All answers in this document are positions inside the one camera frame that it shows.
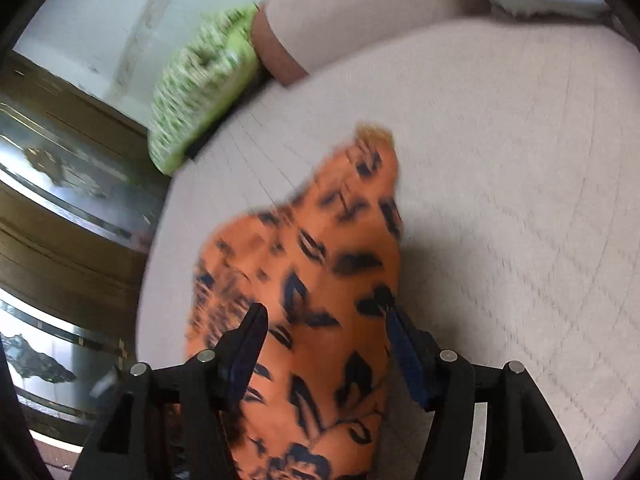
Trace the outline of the pink brown bolster pillow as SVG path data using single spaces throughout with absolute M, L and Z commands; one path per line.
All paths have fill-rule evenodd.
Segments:
M 489 10 L 489 0 L 264 0 L 250 39 L 270 75 L 289 86 L 378 42 Z

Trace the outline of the orange black floral blouse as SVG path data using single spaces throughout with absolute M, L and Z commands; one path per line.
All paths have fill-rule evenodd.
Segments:
M 261 304 L 268 333 L 226 428 L 242 479 L 365 479 L 387 396 L 401 218 L 390 130 L 360 124 L 288 202 L 221 226 L 194 271 L 186 355 Z

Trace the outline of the wooden door with glass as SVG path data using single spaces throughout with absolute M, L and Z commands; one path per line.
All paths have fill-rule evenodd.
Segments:
M 1 341 L 29 429 L 85 441 L 134 360 L 168 181 L 142 125 L 10 53 L 1 64 Z

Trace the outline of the green patterned folded blanket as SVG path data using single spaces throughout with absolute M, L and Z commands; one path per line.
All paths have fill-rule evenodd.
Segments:
M 196 35 L 163 69 L 153 90 L 148 151 L 156 169 L 172 176 L 188 149 L 230 110 L 255 78 L 259 60 L 250 30 L 251 3 L 204 16 Z

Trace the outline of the pink quilted mattress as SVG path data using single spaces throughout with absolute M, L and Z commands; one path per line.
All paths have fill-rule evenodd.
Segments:
M 400 304 L 473 362 L 522 362 L 582 474 L 613 478 L 639 440 L 639 53 L 603 26 L 457 20 L 267 86 L 171 181 L 138 357 L 182 359 L 206 237 L 358 122 L 395 137 Z

